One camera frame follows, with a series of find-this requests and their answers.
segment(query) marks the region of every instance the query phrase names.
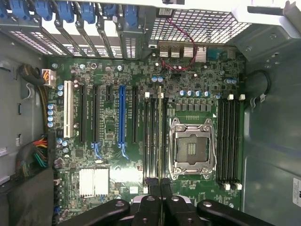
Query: cpu socket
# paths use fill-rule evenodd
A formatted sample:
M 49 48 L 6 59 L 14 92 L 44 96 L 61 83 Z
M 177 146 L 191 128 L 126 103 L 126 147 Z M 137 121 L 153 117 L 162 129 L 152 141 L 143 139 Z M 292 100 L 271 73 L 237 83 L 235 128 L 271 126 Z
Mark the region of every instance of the cpu socket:
M 214 128 L 211 119 L 204 124 L 182 124 L 172 120 L 169 131 L 168 168 L 173 180 L 178 175 L 202 174 L 209 178 L 216 167 Z

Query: red wire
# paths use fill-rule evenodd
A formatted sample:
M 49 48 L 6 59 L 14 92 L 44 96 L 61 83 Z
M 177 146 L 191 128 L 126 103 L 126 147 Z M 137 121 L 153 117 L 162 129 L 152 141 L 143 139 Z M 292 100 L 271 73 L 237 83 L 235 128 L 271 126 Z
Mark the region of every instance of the red wire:
M 184 70 L 187 70 L 187 69 L 191 68 L 191 66 L 196 61 L 198 47 L 197 47 L 196 43 L 194 42 L 193 38 L 186 31 L 184 31 L 183 29 L 181 29 L 180 27 L 178 27 L 177 25 L 175 25 L 173 22 L 171 22 L 170 19 L 167 18 L 166 21 L 169 24 L 171 24 L 172 26 L 174 26 L 176 29 L 178 29 L 181 33 L 183 33 L 185 36 L 187 36 L 191 40 L 191 42 L 193 44 L 194 55 L 193 55 L 193 57 L 192 57 L 189 65 L 187 67 L 183 67 L 181 69 L 175 69 L 171 65 L 166 64 L 164 59 L 161 59 L 162 67 L 167 67 L 167 68 L 169 68 L 172 71 L 184 71 Z

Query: motherboard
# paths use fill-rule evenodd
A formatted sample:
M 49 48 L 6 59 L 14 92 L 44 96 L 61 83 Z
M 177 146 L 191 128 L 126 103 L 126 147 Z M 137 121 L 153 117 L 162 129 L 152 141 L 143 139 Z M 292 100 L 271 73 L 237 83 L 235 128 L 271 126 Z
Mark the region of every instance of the motherboard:
M 148 194 L 147 178 L 169 178 L 172 192 L 194 205 L 240 208 L 245 59 L 208 59 L 185 71 L 177 68 L 188 62 L 169 64 L 175 70 L 156 53 L 143 61 L 49 59 L 60 221 L 111 199 L 132 202 Z

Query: white pci slot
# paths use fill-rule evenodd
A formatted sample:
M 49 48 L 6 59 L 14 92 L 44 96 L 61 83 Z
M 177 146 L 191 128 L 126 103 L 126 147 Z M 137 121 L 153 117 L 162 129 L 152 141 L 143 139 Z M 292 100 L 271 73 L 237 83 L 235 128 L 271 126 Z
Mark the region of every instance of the white pci slot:
M 73 135 L 73 82 L 64 82 L 64 137 Z

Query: sticker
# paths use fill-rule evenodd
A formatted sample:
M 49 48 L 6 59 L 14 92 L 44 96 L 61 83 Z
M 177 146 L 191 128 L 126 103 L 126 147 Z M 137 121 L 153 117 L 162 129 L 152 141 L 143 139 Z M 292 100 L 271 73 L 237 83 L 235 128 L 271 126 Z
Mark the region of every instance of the sticker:
M 138 187 L 137 186 L 131 186 L 130 187 L 130 194 L 138 194 Z
M 0 156 L 3 156 L 5 154 L 8 154 L 8 148 L 7 147 L 0 148 Z
M 159 10 L 159 15 L 160 16 L 171 16 L 173 13 L 173 10 L 170 8 L 161 8 Z
M 293 203 L 301 207 L 301 180 L 293 179 Z

